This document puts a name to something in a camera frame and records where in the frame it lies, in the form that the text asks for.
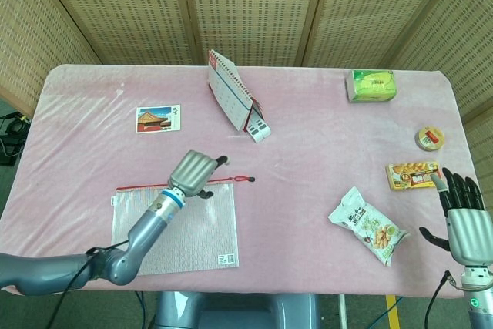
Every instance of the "floor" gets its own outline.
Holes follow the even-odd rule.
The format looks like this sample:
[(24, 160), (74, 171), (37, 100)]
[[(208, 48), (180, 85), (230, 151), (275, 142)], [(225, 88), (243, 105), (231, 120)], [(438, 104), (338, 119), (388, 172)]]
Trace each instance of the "floor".
[[(0, 116), (12, 112), (0, 101)], [(0, 214), (8, 199), (17, 166), (0, 167)], [(146, 293), (148, 316), (156, 309), (157, 294)], [(19, 297), (0, 291), (0, 329), (37, 329), (47, 323), (58, 298)], [(347, 296), (348, 327), (364, 329), (386, 310), (385, 297)], [(428, 299), (404, 298), (398, 306), (401, 329), (423, 327)], [(430, 328), (468, 329), (468, 313), (464, 300), (437, 300), (430, 317)], [(323, 329), (339, 328), (337, 296), (320, 296), (320, 319)], [(142, 312), (133, 292), (76, 291), (65, 299), (53, 328), (79, 329), (140, 328)], [(382, 320), (374, 329), (389, 328), (388, 320)]]

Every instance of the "green tissue box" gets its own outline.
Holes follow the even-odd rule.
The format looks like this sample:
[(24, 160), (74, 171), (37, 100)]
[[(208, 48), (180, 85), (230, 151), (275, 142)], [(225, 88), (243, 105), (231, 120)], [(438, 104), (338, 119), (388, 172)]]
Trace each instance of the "green tissue box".
[(352, 69), (346, 87), (350, 102), (386, 102), (397, 94), (392, 71)]

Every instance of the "table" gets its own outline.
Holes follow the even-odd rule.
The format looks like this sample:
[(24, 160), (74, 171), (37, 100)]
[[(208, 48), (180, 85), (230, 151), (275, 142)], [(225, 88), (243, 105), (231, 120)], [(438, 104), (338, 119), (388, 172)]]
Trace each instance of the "table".
[[(350, 104), (342, 69), (240, 67), (272, 135), (237, 132), (216, 104), (205, 66), (61, 65), (39, 100), (12, 192), (0, 220), (0, 252), (28, 257), (82, 253), (109, 245), (110, 197), (125, 185), (164, 183), (188, 149), (226, 154), (214, 176), (255, 176), (235, 184), (240, 267), (138, 277), (87, 289), (314, 292), (430, 297), (451, 255), (419, 234), (446, 236), (433, 189), (391, 191), (388, 163), (437, 160), (475, 178), (451, 90), (440, 72), (396, 71), (390, 102)], [(135, 134), (137, 106), (180, 104), (182, 129)], [(436, 153), (414, 134), (442, 129)], [(356, 185), (411, 232), (385, 267), (327, 215)], [(442, 297), (460, 297), (446, 286)]]

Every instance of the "robotic arm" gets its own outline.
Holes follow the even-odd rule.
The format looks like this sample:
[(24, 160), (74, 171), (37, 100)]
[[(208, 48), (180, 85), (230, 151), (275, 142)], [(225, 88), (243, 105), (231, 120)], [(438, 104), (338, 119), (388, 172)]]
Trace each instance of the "robotic arm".
[(446, 217), (449, 240), (435, 237), (425, 227), (420, 231), (428, 242), (450, 252), (465, 266), (461, 287), (450, 274), (448, 282), (464, 292), (472, 328), (492, 328), (493, 274), (488, 266), (493, 264), (493, 222), (474, 180), (464, 180), (446, 168), (443, 174), (448, 186), (438, 176), (431, 176)]
[(144, 256), (162, 231), (191, 196), (209, 198), (203, 190), (217, 167), (227, 157), (211, 159), (190, 150), (169, 177), (168, 189), (161, 192), (128, 234), (127, 249), (118, 245), (92, 248), (86, 254), (27, 258), (0, 253), (0, 288), (13, 285), (24, 295), (52, 294), (84, 287), (89, 280), (105, 279), (126, 285), (135, 279)]

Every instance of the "black cable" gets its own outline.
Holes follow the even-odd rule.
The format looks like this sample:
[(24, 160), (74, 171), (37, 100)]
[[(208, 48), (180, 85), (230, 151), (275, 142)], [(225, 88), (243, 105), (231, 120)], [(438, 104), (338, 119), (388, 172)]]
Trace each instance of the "black cable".
[(437, 290), (433, 293), (433, 297), (430, 300), (430, 303), (428, 304), (428, 308), (426, 309), (426, 314), (424, 316), (424, 329), (428, 329), (428, 318), (430, 317), (430, 311), (431, 307), (433, 307), (434, 300), (438, 296), (438, 292), (440, 292), (440, 289), (447, 283), (447, 279), (450, 276), (450, 271), (445, 271), (444, 276), (440, 280), (440, 284), (437, 287)]
[(385, 317), (385, 315), (387, 315), (389, 312), (391, 312), (391, 311), (392, 311), (392, 309), (393, 309), (394, 307), (396, 307), (396, 306), (397, 306), (397, 304), (398, 304), (399, 302), (401, 302), (402, 298), (404, 298), (404, 297), (399, 297), (399, 298), (395, 301), (395, 304), (393, 304), (392, 306), (390, 306), (390, 307), (388, 308), (388, 310), (386, 310), (386, 311), (385, 311), (382, 315), (380, 315), (379, 317), (377, 317), (377, 318), (374, 320), (374, 322), (373, 322), (373, 323), (371, 323), (371, 324), (368, 326), (368, 329), (373, 329), (373, 328), (375, 327), (375, 325), (377, 325), (377, 324), (378, 324), (378, 322), (379, 322), (380, 320), (382, 320), (382, 318), (383, 318), (383, 317)]
[(139, 298), (140, 308), (142, 308), (142, 329), (146, 329), (146, 301), (144, 300), (144, 292), (134, 292)]
[(128, 240), (125, 240), (123, 242), (113, 244), (112, 246), (109, 246), (109, 247), (103, 247), (103, 248), (93, 247), (86, 252), (86, 254), (88, 254), (90, 257), (87, 259), (86, 263), (84, 265), (82, 265), (80, 270), (77, 271), (77, 274), (75, 274), (74, 277), (67, 284), (67, 287), (64, 289), (62, 296), (60, 297), (58, 303), (55, 306), (55, 310), (52, 312), (52, 316), (50, 317), (49, 322), (46, 325), (46, 329), (50, 329), (52, 327), (53, 323), (55, 322), (56, 315), (59, 312), (60, 307), (62, 306), (62, 302), (63, 302), (63, 299), (65, 298), (66, 294), (69, 292), (70, 288), (75, 283), (75, 281), (80, 276), (80, 274), (82, 274), (84, 272), (84, 270), (87, 268), (87, 266), (89, 266), (89, 264), (92, 262), (92, 260), (98, 255), (99, 251), (100, 250), (112, 250), (113, 248), (117, 248), (118, 246), (121, 246), (121, 245), (128, 243), (128, 242), (129, 242)]

